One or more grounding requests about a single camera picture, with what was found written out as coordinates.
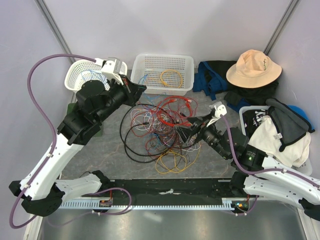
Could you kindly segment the aluminium corner post left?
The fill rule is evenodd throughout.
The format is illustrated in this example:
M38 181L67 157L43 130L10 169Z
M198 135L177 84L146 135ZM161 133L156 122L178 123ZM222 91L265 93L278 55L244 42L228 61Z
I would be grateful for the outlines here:
M52 15L49 7L46 4L45 0L35 0L34 1L42 16L44 17L45 21L47 22L48 26L50 27L54 37L56 38L57 42L59 43L60 47L62 48L63 53L65 54L72 54L72 51L65 40L58 24L56 23L54 16Z

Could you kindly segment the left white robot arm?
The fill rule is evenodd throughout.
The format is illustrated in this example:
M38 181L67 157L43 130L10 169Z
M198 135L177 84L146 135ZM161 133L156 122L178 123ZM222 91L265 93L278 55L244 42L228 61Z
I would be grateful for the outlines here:
M10 183L10 191L22 198L21 206L27 213L47 217L69 200L94 193L104 197L109 193L108 178L100 170L73 180L57 177L113 112L122 105L134 107L147 89L125 75L120 79L123 83L110 80L108 90L99 80L85 82L76 93L75 106L53 132L54 140L37 166L24 179Z

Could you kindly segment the aluminium corner post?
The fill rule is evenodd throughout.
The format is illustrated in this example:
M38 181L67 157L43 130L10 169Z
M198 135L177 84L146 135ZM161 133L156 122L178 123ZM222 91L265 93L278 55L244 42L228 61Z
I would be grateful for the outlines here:
M72 51L65 40L58 24L56 23L54 16L52 15L49 7L46 4L45 0L35 0L34 1L42 16L44 17L45 21L47 22L48 26L50 27L54 37L56 38L57 42L59 43L60 47L62 48L63 53L65 54L72 54Z
M269 55L274 48L275 44L277 43L278 39L280 38L283 30L285 29L286 25L288 24L290 18L292 17L293 13L295 12L296 8L298 7L300 0L290 0L288 6L286 7L282 17L280 18L276 28L274 29L266 47L264 48L264 54Z

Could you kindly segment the grey black-trimmed garment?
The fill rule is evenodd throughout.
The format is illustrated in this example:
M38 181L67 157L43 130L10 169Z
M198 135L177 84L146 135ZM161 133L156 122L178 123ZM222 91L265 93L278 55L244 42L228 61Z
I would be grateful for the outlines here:
M265 103L269 106L268 115L275 125L277 134L281 134L282 136L279 139L281 142L279 147L280 152L283 152L286 147L298 142L305 137L307 133L311 134L315 132L311 123L306 118L276 98L269 98Z

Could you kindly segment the rounded white perforated basket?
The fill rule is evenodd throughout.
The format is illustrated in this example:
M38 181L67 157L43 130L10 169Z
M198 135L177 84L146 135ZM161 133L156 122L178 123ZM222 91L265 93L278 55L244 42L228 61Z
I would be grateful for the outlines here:
M64 85L68 90L73 92L78 92L82 86L90 81L98 81L101 82L104 86L104 89L108 91L110 86L108 84L108 80L101 72L101 67L95 64L94 61L90 61L87 59L81 59L74 62L71 67L69 68L65 79ZM123 85L123 80L121 79L116 80L118 84Z

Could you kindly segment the black printed shirt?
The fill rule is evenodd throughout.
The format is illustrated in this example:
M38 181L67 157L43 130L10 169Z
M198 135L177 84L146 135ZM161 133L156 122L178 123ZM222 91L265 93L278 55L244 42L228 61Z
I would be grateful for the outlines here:
M262 118L268 114L267 109L251 109L243 113L244 129L251 136L262 123Z

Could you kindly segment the white laundry basket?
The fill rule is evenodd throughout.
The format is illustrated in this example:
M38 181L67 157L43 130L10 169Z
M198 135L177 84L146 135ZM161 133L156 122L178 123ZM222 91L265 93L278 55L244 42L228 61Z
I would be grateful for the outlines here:
M245 129L245 121L243 114L249 110L268 110L269 106L267 105L251 105L251 106L243 106L239 110L239 119L240 119L240 127L243 135L246 134L246 129ZM310 176L313 172L313 168L311 165L311 161L308 158L300 167L294 167L295 170L298 172L305 174L307 176Z

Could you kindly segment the aluminium corner post right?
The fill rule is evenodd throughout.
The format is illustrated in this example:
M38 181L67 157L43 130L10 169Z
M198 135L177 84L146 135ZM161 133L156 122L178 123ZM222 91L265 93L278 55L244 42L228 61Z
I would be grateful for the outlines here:
M276 28L274 29L266 47L264 48L264 54L269 55L274 48L275 44L277 43L278 39L280 38L283 30L285 29L286 25L288 24L290 18L292 17L293 13L295 12L296 8L298 7L300 0L290 0L288 6L286 7L282 17L280 18Z

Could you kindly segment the red ethernet cable large loop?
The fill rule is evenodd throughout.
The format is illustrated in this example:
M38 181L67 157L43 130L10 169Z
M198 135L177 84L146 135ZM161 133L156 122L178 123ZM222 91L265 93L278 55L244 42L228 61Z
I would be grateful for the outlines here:
M189 97L169 96L158 103L155 115L166 126L189 127L190 123L187 118L193 117L196 113L196 110L192 107L193 103L195 101Z

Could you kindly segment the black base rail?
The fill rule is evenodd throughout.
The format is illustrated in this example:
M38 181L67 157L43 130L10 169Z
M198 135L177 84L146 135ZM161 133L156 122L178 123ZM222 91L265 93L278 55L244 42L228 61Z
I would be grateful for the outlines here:
M114 205L132 206L200 206L221 205L223 198L248 199L244 191L232 189L229 178L156 178L115 179L103 184L100 196L111 197ZM121 190L130 193L131 198Z

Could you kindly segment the blue and black garment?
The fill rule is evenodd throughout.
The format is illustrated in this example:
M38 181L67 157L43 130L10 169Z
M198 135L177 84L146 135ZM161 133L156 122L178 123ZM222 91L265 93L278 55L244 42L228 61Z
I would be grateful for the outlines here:
M234 65L234 60L210 60L202 61L198 65L197 73L194 75L192 90L194 92L204 91L211 100L216 95L226 92L224 100L227 106L238 112L242 107L264 106L266 100L272 98L278 88L277 80L258 88L243 88L230 84L227 81L227 70Z

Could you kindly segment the green plastic tray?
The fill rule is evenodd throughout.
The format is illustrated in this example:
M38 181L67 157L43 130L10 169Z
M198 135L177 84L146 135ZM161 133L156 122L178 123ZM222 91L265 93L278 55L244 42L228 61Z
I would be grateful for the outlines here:
M66 114L71 113L75 106L76 106L75 102L69 103L67 105ZM104 126L101 125L99 131L93 137L94 138L101 137L103 135L103 132L104 132Z

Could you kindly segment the white shirt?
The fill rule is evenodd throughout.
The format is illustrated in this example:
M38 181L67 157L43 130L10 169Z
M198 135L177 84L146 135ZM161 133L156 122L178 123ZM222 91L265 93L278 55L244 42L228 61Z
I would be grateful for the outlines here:
M309 157L311 134L307 132L303 138L286 146L283 151L280 151L282 143L279 137L280 134L277 133L271 117L264 116L262 117L262 123L254 131L248 144L288 167L301 167Z

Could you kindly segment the rectangular white perforated basket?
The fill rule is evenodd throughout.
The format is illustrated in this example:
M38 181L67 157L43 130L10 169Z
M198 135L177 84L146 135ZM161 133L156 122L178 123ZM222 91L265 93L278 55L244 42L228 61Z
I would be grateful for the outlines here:
M130 80L145 85L146 94L184 96L192 90L194 59L178 54L139 54L133 63Z

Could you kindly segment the beige bucket hat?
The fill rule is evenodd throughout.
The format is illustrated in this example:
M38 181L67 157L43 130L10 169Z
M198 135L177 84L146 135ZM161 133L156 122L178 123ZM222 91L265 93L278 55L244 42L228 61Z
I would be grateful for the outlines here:
M277 80L282 67L262 51L250 49L240 55L226 72L226 80L237 87L261 88Z

